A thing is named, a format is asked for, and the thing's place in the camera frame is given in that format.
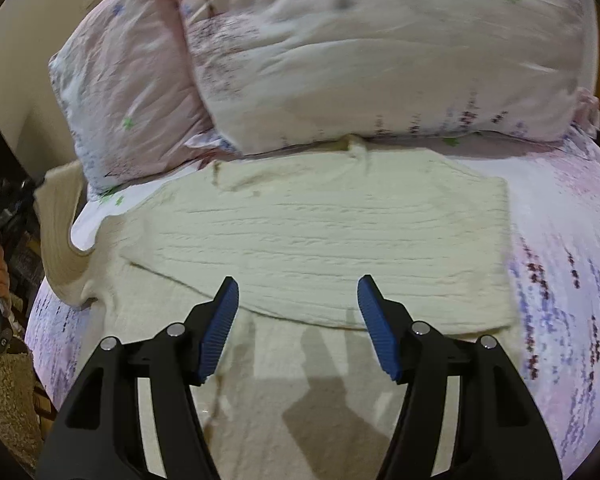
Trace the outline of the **floral pink pillow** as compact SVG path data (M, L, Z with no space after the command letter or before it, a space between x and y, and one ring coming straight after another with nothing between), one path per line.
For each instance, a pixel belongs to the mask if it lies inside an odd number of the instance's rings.
M576 118L593 0L181 0L215 128L260 154L490 131L553 143Z
M237 154L197 90L180 0L102 0L48 68L96 194Z

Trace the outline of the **left floral pink pillow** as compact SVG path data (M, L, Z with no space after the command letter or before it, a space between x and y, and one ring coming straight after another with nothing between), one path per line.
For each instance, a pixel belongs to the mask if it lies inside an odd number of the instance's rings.
M102 0L48 68L96 194L237 154L197 90L180 0Z

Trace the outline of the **floral pink bed sheet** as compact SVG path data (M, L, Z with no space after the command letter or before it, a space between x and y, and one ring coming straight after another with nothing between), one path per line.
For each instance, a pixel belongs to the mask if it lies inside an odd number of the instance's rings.
M316 150L426 148L488 177L505 180L510 241L506 262L518 315L498 338L517 365L544 417L563 474L573 474L600 440L600 149L579 131L554 148L488 134L457 140L381 145L355 138ZM94 240L102 220L138 205L170 178L133 185L76 206L73 246ZM84 365L88 318L64 304L46 275L26 341L50 398L61 404Z

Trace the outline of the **cream cable knit sweater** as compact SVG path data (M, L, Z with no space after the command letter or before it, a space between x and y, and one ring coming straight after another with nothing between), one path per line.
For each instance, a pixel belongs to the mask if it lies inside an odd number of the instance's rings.
M217 162L124 202L77 248L82 185L79 164L53 170L36 202L47 281L88 318L83 354L154 336L238 283L218 369L194 392L225 479L376 476L404 391L366 333L363 275L445 335L518 324L507 183L426 148Z

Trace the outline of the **right floral pink pillow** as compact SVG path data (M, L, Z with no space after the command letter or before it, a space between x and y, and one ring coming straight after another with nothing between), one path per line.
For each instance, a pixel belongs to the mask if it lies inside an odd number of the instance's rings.
M553 143L576 118L593 0L181 0L215 128L260 154L490 131Z

